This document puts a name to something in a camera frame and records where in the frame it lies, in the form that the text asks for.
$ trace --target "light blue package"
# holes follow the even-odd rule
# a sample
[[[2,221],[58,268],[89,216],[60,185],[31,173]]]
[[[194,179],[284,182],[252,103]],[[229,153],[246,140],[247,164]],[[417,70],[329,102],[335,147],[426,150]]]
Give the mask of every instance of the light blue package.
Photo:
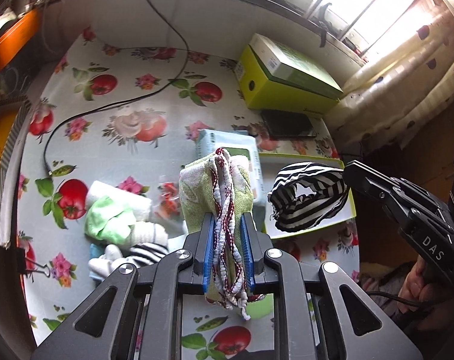
[[[200,130],[197,138],[197,158],[205,157],[224,147],[230,155],[244,155],[248,159],[250,185],[254,195],[252,216],[255,227],[261,231],[265,221],[265,204],[267,197],[263,189],[262,169],[260,168],[259,151],[255,138],[249,135],[237,134],[237,132],[225,132],[215,130]]]

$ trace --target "table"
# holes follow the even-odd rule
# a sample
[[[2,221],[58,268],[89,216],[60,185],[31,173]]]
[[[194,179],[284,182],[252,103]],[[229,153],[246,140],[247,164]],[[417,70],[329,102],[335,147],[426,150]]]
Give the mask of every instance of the table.
[[[137,103],[62,126],[53,136],[46,157],[53,169],[58,169],[58,175],[53,185],[45,181],[42,152],[56,125],[75,114],[157,90],[176,76],[184,58],[185,51],[176,49],[121,50],[103,44],[87,29],[45,86],[29,127],[18,193],[20,245],[27,257],[57,268],[50,278],[36,274],[25,279],[27,308],[38,344],[95,287],[87,266],[90,242],[83,232],[85,207],[76,203],[79,191],[94,180],[125,188],[139,184],[139,193],[156,199],[158,183],[178,180],[181,166],[196,159],[195,140],[202,128],[248,130],[256,137],[260,151],[337,156],[321,120],[312,120],[319,133],[316,139],[270,140],[259,114],[245,106],[233,74],[235,61],[190,52],[175,86]],[[57,200],[63,210],[52,211],[52,200]],[[299,249],[304,262],[319,265],[331,259],[354,278],[358,274],[354,221],[299,236],[295,241],[280,241],[279,247],[293,254]],[[184,335],[215,316],[226,316],[226,311],[201,297],[188,300],[184,305]],[[250,331],[255,331],[249,352],[272,349],[271,318],[267,315],[249,322]],[[229,315],[221,328],[244,324],[248,322]],[[195,359],[198,352],[184,351],[184,359]]]

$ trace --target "black cable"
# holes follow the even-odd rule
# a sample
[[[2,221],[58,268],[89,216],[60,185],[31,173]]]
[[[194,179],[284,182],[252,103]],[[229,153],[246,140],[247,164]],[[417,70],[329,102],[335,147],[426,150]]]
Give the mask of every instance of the black cable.
[[[428,300],[426,302],[415,302],[415,300],[407,300],[407,299],[404,299],[399,296],[392,295],[392,294],[389,294],[388,292],[383,292],[383,291],[367,291],[366,294],[369,296],[381,296],[381,297],[384,297],[387,299],[395,300],[396,302],[399,302],[399,303],[403,303],[410,307],[419,307],[421,309],[426,309],[428,307],[432,307],[432,306],[435,306],[437,304],[440,304],[440,303],[446,302],[447,300],[452,299],[452,296],[450,296],[448,298],[441,298],[441,299],[437,299],[437,300]]]
[[[94,114],[96,112],[100,112],[100,111],[106,111],[106,110],[109,110],[109,109],[113,109],[113,108],[117,108],[117,107],[120,107],[122,105],[127,105],[127,104],[131,104],[131,103],[134,103],[136,101],[139,101],[139,100],[142,100],[142,99],[146,99],[148,97],[152,97],[153,95],[157,95],[158,93],[160,93],[161,91],[163,91],[165,88],[167,88],[168,86],[172,85],[172,83],[177,80],[180,75],[182,74],[182,72],[185,70],[185,67],[187,66],[187,62],[188,62],[188,53],[190,52],[190,48],[188,46],[188,43],[187,41],[185,40],[185,38],[182,36],[182,34],[180,32],[178,32],[171,24],[170,22],[165,18],[164,15],[162,15],[158,9],[153,5],[153,3],[151,2],[151,0],[145,0],[147,1],[148,5],[150,5],[150,7],[153,9],[153,11],[160,16],[160,18],[180,37],[180,39],[182,39],[182,42],[184,42],[184,45],[185,45],[185,51],[186,51],[186,54],[185,54],[185,61],[184,61],[184,64],[182,65],[182,68],[180,69],[180,71],[178,72],[178,74],[172,79],[170,80],[167,84],[165,84],[164,86],[162,86],[159,90],[156,90],[155,92],[151,92],[151,93],[148,93],[148,94],[145,94],[145,95],[142,95],[142,96],[138,96],[138,97],[134,97],[132,99],[128,99],[128,100],[122,100],[122,101],[118,101],[118,102],[115,102],[115,103],[111,103],[111,104],[107,104],[107,105],[103,105],[102,107],[98,107],[98,108],[95,108],[95,109],[92,109],[90,111],[86,111],[86,112],[82,112],[80,114],[76,114],[74,116],[71,116],[69,117],[68,119],[65,119],[64,121],[62,121],[59,125],[57,125],[57,127],[55,127],[53,130],[52,130],[52,133],[50,134],[50,136],[48,137],[48,140],[45,144],[45,148],[44,148],[44,168],[45,168],[45,171],[47,172],[47,174],[52,177],[52,169],[50,168],[50,166],[48,165],[48,162],[47,162],[47,148],[48,148],[48,145],[50,143],[50,140],[52,139],[53,135],[55,134],[55,132],[60,128],[62,127],[63,125],[65,125],[65,123],[68,123],[70,121],[72,121],[73,119],[76,119],[77,117],[83,117],[83,116],[86,116],[86,115],[91,115],[91,114]]]

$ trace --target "silver screw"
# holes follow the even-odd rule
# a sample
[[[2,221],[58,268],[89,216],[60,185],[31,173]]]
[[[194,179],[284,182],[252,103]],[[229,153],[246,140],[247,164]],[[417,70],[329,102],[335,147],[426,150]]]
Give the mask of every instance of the silver screw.
[[[133,268],[133,265],[132,264],[122,264],[120,266],[120,268],[118,268],[118,270],[120,271],[121,274],[130,274],[133,272],[134,268]]]
[[[180,249],[175,252],[175,256],[177,256],[178,259],[186,259],[190,257],[190,252],[186,249]]]
[[[330,274],[334,274],[339,270],[339,266],[332,261],[327,261],[324,263],[323,269]]]
[[[273,259],[278,259],[282,256],[282,251],[273,247],[272,249],[267,250],[267,255]]]

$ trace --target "black and white striped fabric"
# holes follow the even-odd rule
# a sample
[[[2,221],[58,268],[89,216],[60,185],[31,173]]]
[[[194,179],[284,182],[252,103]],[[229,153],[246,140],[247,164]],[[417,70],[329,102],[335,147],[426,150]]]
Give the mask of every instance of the black and white striped fabric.
[[[342,172],[343,169],[315,162],[293,163],[282,168],[267,194],[273,205],[275,227],[293,233],[335,216],[349,193]],[[298,186],[310,188],[313,193],[297,196]]]
[[[138,267],[141,267],[157,263],[167,254],[168,249],[165,246],[151,242],[144,242],[132,246],[130,248],[130,256],[128,258],[136,262]]]

